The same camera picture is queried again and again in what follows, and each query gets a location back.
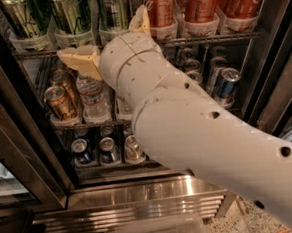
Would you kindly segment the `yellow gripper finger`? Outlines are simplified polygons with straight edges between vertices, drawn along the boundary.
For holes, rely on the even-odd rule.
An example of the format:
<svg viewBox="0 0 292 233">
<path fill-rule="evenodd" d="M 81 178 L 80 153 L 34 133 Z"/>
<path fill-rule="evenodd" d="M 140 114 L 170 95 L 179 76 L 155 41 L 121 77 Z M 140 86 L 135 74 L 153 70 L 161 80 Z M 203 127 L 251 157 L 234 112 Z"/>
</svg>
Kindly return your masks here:
<svg viewBox="0 0 292 233">
<path fill-rule="evenodd" d="M 148 16 L 148 9 L 144 4 L 139 6 L 136 9 L 135 15 L 131 18 L 129 31 L 130 32 L 138 32 L 145 33 L 150 36 L 150 23 Z"/>
<path fill-rule="evenodd" d="M 101 53 L 97 46 L 88 44 L 77 48 L 66 48 L 58 50 L 56 54 L 67 67 L 78 71 L 81 75 L 102 80 L 98 68 Z"/>
</svg>

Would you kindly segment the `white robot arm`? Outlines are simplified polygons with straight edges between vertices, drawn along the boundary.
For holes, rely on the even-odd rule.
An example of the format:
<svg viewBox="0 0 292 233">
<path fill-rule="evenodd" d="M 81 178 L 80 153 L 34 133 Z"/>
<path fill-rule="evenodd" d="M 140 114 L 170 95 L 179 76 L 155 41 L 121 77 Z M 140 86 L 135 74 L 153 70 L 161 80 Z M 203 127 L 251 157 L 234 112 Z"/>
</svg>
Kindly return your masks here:
<svg viewBox="0 0 292 233">
<path fill-rule="evenodd" d="M 146 32 L 118 35 L 100 50 L 86 45 L 57 55 L 127 101 L 134 137 L 151 159 L 236 193 L 292 229 L 292 142 L 222 108 Z"/>
</svg>

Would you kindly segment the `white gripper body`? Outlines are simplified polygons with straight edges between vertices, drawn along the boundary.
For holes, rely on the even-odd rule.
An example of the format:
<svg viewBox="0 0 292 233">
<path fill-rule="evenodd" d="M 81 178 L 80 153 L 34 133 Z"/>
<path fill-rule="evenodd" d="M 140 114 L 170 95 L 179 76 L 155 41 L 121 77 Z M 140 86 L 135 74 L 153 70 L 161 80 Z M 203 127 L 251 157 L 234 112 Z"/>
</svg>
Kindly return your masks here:
<svg viewBox="0 0 292 233">
<path fill-rule="evenodd" d="M 129 32 L 115 37 L 101 52 L 98 68 L 103 80 L 116 91 L 123 66 L 144 52 L 162 53 L 160 46 L 144 32 Z"/>
</svg>

